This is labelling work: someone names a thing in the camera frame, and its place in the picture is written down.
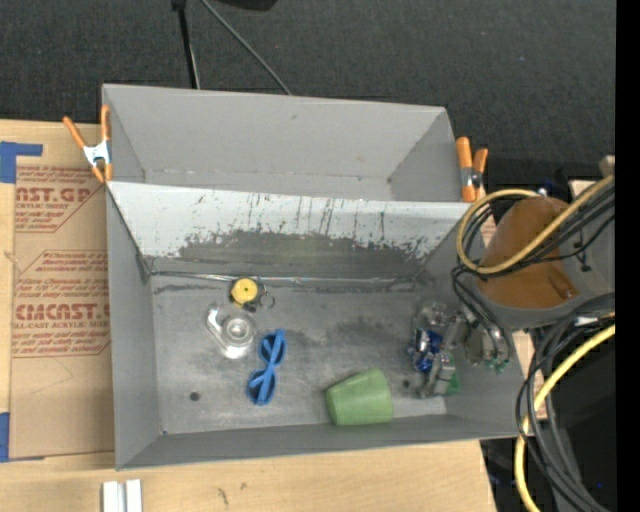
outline bin floor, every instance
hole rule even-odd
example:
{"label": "bin floor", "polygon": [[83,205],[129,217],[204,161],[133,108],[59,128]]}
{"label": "bin floor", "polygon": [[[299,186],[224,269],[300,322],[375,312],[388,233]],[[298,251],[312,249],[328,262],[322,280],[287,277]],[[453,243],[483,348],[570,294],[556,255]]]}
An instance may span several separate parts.
{"label": "bin floor", "polygon": [[[372,367],[387,377],[394,417],[446,413],[442,398],[411,393],[420,376],[405,350],[415,312],[435,299],[426,285],[270,284],[274,307],[258,308],[249,354],[230,360],[206,326],[212,306],[229,304],[229,283],[154,276],[151,284],[161,421],[169,434],[328,423],[324,391]],[[286,332],[287,354],[273,400],[256,406],[247,381],[265,366],[260,339],[278,328]]]}

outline gray box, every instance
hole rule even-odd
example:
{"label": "gray box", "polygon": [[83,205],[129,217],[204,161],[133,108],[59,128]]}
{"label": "gray box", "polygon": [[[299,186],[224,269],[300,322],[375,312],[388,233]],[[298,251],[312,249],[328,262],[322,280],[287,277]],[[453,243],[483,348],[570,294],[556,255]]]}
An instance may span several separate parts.
{"label": "gray box", "polygon": [[[522,375],[455,353],[461,391],[417,399],[411,320],[457,305],[455,141],[440,107],[105,85],[116,466],[365,449],[517,431]],[[229,360],[206,326],[230,280],[275,300],[286,331],[273,401],[245,395],[264,364]],[[336,427],[324,390],[377,366],[390,424]]]}

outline yellow cable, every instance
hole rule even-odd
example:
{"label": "yellow cable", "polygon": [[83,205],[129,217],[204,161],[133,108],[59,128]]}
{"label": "yellow cable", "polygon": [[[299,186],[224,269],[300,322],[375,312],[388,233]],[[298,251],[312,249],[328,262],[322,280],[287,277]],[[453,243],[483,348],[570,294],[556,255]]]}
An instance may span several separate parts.
{"label": "yellow cable", "polygon": [[471,217],[480,208],[482,208],[483,206],[488,204],[490,201],[493,201],[498,197],[512,196],[512,195],[522,195],[525,197],[538,197],[538,194],[536,192],[532,192],[531,190],[513,189],[513,190],[500,190],[498,192],[494,192],[493,194],[489,194],[488,196],[485,196],[483,199],[481,199],[480,201],[475,203],[471,208],[469,208],[469,210],[467,210],[467,213],[462,217],[462,220],[460,221],[460,227],[458,228],[458,233],[456,237],[456,250],[458,251],[458,256],[460,257],[460,261],[465,267],[469,268],[470,270],[473,270],[475,272],[478,272],[479,274],[485,274],[485,275],[495,274],[497,272],[500,272],[506,268],[509,268],[515,265],[516,263],[518,263],[519,261],[527,257],[529,254],[531,254],[531,252],[534,249],[536,249],[538,246],[540,246],[542,242],[544,242],[544,240],[551,233],[553,233],[556,229],[558,229],[560,225],[565,220],[567,220],[567,218],[573,215],[578,210],[578,208],[580,208],[589,199],[591,199],[593,196],[598,194],[603,188],[609,185],[609,183],[611,183],[614,180],[614,178],[615,178],[615,175],[612,174],[600,180],[595,185],[589,187],[582,194],[580,194],[578,198],[573,203],[571,203],[565,211],[563,211],[560,215],[558,215],[553,220],[553,222],[551,222],[551,224],[549,224],[527,246],[522,248],[517,254],[509,258],[507,261],[504,261],[498,265],[494,265],[493,267],[481,267],[480,265],[473,263],[464,252],[462,240],[463,240],[464,232],[467,228],[467,224],[471,220]]}
{"label": "yellow cable", "polygon": [[[557,382],[567,373],[567,371],[574,365],[578,360],[580,360],[584,355],[593,350],[595,347],[600,345],[602,342],[608,340],[611,336],[616,333],[616,324],[613,324],[611,327],[599,332],[588,341],[580,345],[569,357],[567,357],[558,368],[551,374],[543,386],[540,388],[540,391],[536,395],[536,398],[533,402],[534,410],[538,410],[538,408],[544,402],[544,399],[551,392]],[[524,421],[522,422],[522,428],[526,432],[529,430],[529,415],[524,417]],[[536,506],[533,498],[529,494],[529,490],[527,489],[527,482],[524,476],[524,449],[525,442],[522,436],[518,436],[518,440],[516,441],[516,449],[514,455],[514,473],[516,477],[516,486],[518,487],[518,492],[520,493],[520,497],[525,507],[529,512],[540,512],[540,509]]]}

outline gray carpet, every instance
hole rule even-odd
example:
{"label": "gray carpet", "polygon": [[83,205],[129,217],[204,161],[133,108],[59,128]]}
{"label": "gray carpet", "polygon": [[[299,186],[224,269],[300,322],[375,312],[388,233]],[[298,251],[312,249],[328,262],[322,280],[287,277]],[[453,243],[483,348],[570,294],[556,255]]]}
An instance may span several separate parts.
{"label": "gray carpet", "polygon": [[[213,5],[297,95],[446,106],[498,158],[615,151],[613,0]],[[200,2],[187,17],[203,88],[281,93]],[[3,118],[94,122],[103,82],[189,87],[170,0],[6,0],[0,45]]]}

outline yellow ball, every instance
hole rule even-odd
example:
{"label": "yellow ball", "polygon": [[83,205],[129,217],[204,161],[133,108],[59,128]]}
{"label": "yellow ball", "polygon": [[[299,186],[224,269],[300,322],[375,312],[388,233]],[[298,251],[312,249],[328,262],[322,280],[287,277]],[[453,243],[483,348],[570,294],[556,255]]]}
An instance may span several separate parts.
{"label": "yellow ball", "polygon": [[239,306],[255,301],[258,298],[258,283],[248,277],[238,279],[231,287],[231,298]]}

